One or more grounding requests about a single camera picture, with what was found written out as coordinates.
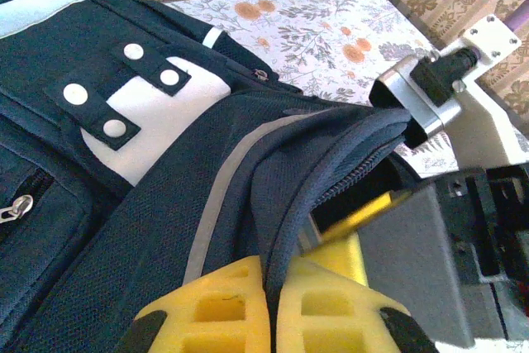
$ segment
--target navy blue backpack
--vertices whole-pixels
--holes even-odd
[[[363,181],[410,120],[303,96],[157,2],[0,0],[0,21],[5,351],[112,351],[146,304],[248,255],[274,323],[309,213],[383,192]]]

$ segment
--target zipper pocket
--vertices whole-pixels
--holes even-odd
[[[37,169],[18,187],[11,207],[0,209],[0,243],[18,226],[17,220],[24,217],[38,202],[55,179],[42,169]]]
[[[371,154],[366,157],[359,165],[357,165],[348,175],[332,185],[320,198],[314,203],[311,210],[323,204],[327,200],[331,200],[338,194],[344,192],[354,184],[360,182],[374,167],[386,156],[388,156],[388,148],[393,145],[393,142],[379,146]]]
[[[231,72],[235,72],[237,74],[241,74],[242,76],[246,76],[247,78],[257,79],[260,82],[268,82],[269,81],[268,74],[266,72],[264,72],[263,70],[246,68],[244,65],[239,64],[238,62],[232,60],[231,58],[226,58],[225,66]]]

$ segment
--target snap button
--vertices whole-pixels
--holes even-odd
[[[125,54],[129,60],[139,60],[143,57],[143,47],[136,43],[130,43],[123,49],[123,54]]]
[[[160,80],[166,86],[174,86],[179,82],[180,77],[178,72],[175,72],[172,69],[166,69],[160,74]]]
[[[118,138],[125,134],[126,126],[121,120],[112,119],[103,125],[102,131],[111,138]]]
[[[88,99],[86,88],[77,83],[68,84],[63,90],[64,99],[72,105],[83,105]]]

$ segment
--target robotic arm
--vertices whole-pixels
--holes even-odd
[[[460,169],[524,162],[507,113],[475,80],[520,47],[514,31],[527,18],[529,0],[505,22],[494,15],[482,18],[440,54],[406,57],[375,81],[370,101],[410,111],[407,145],[412,148],[445,130]]]

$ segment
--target orange flower pattern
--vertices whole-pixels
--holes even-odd
[[[356,45],[359,46],[359,48],[363,51],[371,50],[371,43],[369,43],[367,39],[356,39]]]
[[[241,17],[246,20],[255,21],[257,18],[261,17],[260,9],[251,3],[242,2],[235,5],[235,11]]]
[[[259,0],[257,5],[263,12],[273,12],[275,10],[275,5],[270,0]]]
[[[359,64],[365,60],[364,53],[362,53],[362,50],[355,45],[344,45],[341,50],[346,58],[351,62]]]
[[[265,49],[270,48],[270,43],[264,37],[260,37],[259,39],[257,39],[257,43],[259,43]]]

